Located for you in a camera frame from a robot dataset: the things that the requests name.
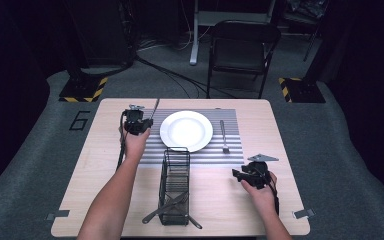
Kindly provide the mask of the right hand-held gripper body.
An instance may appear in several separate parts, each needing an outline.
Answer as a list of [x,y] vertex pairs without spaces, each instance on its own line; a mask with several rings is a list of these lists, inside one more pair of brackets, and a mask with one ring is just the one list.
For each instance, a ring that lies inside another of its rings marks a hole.
[[257,154],[248,158],[249,163],[242,165],[241,170],[246,174],[245,181],[257,189],[269,185],[272,181],[270,171],[268,170],[268,161],[278,161],[278,158]]

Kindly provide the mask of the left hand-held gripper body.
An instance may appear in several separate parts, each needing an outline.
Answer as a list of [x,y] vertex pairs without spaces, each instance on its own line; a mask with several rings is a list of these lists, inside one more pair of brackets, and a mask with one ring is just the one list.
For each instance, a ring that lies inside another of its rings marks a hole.
[[144,132],[144,112],[142,109],[143,106],[130,104],[129,108],[124,111],[126,117],[124,129],[132,135],[139,135]]

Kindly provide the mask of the metal table knife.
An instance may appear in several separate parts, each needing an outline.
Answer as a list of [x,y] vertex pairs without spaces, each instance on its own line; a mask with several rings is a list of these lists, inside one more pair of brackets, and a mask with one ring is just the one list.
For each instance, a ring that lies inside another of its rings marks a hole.
[[159,106],[159,103],[160,103],[160,98],[157,98],[156,102],[155,102],[155,105],[154,105],[154,108],[153,108],[153,111],[151,112],[151,115],[150,115],[149,119],[153,119],[154,114],[155,114],[155,112],[156,112],[156,110],[157,110],[157,108]]

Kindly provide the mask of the metal fork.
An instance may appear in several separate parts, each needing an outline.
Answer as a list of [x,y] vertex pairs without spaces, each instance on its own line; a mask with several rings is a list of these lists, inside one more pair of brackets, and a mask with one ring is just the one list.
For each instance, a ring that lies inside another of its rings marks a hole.
[[224,121],[223,120],[220,120],[219,121],[219,124],[220,124],[220,128],[221,128],[221,133],[222,133],[222,139],[223,139],[223,153],[224,154],[230,154],[230,149],[227,145],[227,139],[226,139],[226,132],[225,132],[225,125],[224,125]]

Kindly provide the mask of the black wire cutlery basket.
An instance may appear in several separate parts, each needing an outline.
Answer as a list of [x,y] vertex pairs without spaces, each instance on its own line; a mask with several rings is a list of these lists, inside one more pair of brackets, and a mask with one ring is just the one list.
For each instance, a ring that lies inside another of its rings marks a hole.
[[159,187],[159,207],[179,200],[158,214],[162,225],[189,223],[190,152],[186,147],[168,147],[164,151]]

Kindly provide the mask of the person's left hand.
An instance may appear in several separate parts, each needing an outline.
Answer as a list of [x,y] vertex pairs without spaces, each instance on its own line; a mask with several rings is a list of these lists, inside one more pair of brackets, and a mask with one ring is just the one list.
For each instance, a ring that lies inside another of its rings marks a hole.
[[150,129],[139,135],[126,133],[125,137],[125,158],[127,160],[139,161],[142,158],[146,147],[146,141],[150,135]]

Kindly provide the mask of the person's right hand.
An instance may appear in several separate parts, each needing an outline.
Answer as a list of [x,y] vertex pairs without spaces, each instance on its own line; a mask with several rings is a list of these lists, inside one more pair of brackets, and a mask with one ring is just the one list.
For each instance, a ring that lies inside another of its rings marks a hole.
[[276,189],[277,177],[270,173],[270,180],[270,185],[261,189],[252,187],[245,180],[241,181],[242,187],[251,196],[255,208],[262,218],[277,216],[275,194],[273,193]]

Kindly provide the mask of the white round plate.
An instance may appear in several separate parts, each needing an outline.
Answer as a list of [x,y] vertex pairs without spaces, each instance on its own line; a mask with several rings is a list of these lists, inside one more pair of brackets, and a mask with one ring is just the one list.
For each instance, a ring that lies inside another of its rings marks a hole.
[[201,113],[178,111],[163,120],[159,133],[167,147],[186,148],[189,152],[196,152],[210,143],[213,126]]

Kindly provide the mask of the grey striped placemat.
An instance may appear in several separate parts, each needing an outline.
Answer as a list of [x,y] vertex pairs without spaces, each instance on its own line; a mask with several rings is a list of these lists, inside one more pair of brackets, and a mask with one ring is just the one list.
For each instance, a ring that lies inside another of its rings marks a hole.
[[[178,111],[195,111],[206,116],[213,126],[213,137],[203,149],[190,152],[192,164],[242,164],[243,148],[239,134],[236,111],[234,109],[158,109],[153,117],[154,125],[141,160],[142,164],[157,164],[163,160],[164,151],[168,148],[160,138],[160,126],[169,115]],[[225,125],[227,145],[230,154],[223,153],[223,139],[219,121]]]

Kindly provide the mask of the grey tape strip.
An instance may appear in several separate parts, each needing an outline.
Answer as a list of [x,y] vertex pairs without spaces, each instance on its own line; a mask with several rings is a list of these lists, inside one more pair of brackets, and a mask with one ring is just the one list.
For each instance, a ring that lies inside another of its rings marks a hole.
[[55,212],[48,213],[45,217],[46,221],[54,221],[56,218],[59,217],[68,217],[70,211],[69,210],[57,210]]
[[302,210],[293,212],[293,217],[295,219],[311,218],[311,217],[313,217],[315,215],[316,215],[315,211],[313,209],[311,209],[311,208],[309,208],[309,209],[302,209]]

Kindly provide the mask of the black stand base striped edge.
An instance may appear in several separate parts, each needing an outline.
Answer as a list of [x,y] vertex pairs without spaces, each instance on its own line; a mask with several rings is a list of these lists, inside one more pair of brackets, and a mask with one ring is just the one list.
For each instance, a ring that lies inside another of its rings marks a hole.
[[289,103],[325,103],[316,83],[307,83],[300,78],[279,78],[282,94]]
[[91,77],[83,82],[70,79],[59,94],[59,100],[64,102],[95,102],[101,96],[108,78]]

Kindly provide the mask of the grey metal utensil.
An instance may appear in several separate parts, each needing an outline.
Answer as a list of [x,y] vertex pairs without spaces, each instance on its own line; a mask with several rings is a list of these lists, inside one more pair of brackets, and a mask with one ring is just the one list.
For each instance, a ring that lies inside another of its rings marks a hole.
[[179,196],[175,197],[174,199],[170,199],[167,203],[164,205],[158,207],[156,210],[148,214],[142,219],[143,224],[147,224],[151,221],[152,218],[154,218],[156,215],[165,213],[169,211],[171,208],[182,202],[186,197],[188,196],[187,192],[184,192],[180,194]]
[[170,200],[168,211],[165,213],[164,224],[186,226],[189,223],[198,229],[202,229],[202,225],[189,213],[189,199]]

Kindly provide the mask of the black cabinet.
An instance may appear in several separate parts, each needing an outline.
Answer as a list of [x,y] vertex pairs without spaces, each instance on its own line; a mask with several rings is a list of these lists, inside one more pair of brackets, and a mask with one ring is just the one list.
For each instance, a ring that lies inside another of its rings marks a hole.
[[132,44],[120,0],[64,0],[88,66],[130,67]]

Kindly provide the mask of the black folding chair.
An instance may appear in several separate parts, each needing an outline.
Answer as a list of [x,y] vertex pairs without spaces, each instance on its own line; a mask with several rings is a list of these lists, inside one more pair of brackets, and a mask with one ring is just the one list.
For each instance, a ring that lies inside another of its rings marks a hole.
[[280,30],[271,23],[224,20],[212,30],[209,46],[206,97],[210,97],[214,72],[262,77],[258,97],[262,97]]

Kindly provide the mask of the white desk frame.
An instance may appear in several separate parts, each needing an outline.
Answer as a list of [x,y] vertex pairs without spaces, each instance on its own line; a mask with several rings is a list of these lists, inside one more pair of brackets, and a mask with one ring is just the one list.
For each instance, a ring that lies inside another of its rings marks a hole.
[[247,13],[247,12],[220,12],[218,10],[202,11],[199,9],[199,0],[194,0],[193,12],[193,42],[189,63],[195,66],[198,61],[199,53],[199,27],[211,27],[218,22],[224,20],[244,20],[270,22],[273,15],[276,0],[269,0],[269,7],[263,13]]

